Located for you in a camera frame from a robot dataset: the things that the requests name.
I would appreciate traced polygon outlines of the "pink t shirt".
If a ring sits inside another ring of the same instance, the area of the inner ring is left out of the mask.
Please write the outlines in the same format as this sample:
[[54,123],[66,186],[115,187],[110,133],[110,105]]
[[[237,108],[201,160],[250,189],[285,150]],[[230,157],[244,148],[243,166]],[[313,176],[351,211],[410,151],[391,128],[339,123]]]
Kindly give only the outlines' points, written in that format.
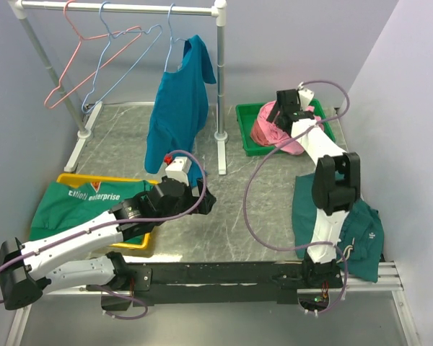
[[[276,101],[271,101],[262,106],[251,129],[250,137],[260,146],[275,146],[278,148],[283,142],[291,139],[292,124],[285,132],[277,127],[275,123],[268,121],[268,116],[271,114],[275,103]],[[281,151],[297,156],[302,154],[304,149],[297,141],[294,141],[282,147]]]

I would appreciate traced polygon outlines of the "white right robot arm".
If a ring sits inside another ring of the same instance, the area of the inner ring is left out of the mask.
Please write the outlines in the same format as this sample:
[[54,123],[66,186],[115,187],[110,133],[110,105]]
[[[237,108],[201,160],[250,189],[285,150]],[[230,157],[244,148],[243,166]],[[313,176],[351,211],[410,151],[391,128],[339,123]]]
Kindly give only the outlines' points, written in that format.
[[295,138],[315,164],[312,201],[317,208],[312,246],[302,261],[302,281],[307,288],[338,283],[335,246],[353,204],[360,196],[360,158],[335,144],[321,129],[301,89],[276,93],[267,121]]

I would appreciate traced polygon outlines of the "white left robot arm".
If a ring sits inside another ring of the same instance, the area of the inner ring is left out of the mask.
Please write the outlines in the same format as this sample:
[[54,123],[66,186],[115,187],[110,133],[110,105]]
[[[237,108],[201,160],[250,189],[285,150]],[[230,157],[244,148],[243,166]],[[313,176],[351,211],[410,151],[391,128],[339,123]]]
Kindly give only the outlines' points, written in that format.
[[169,177],[126,198],[107,211],[59,234],[0,248],[0,304],[7,310],[28,306],[46,293],[77,285],[119,290],[132,284],[135,272],[119,252],[80,260],[79,256],[150,233],[165,221],[188,214],[207,215],[217,199],[198,180],[197,196],[186,183]]

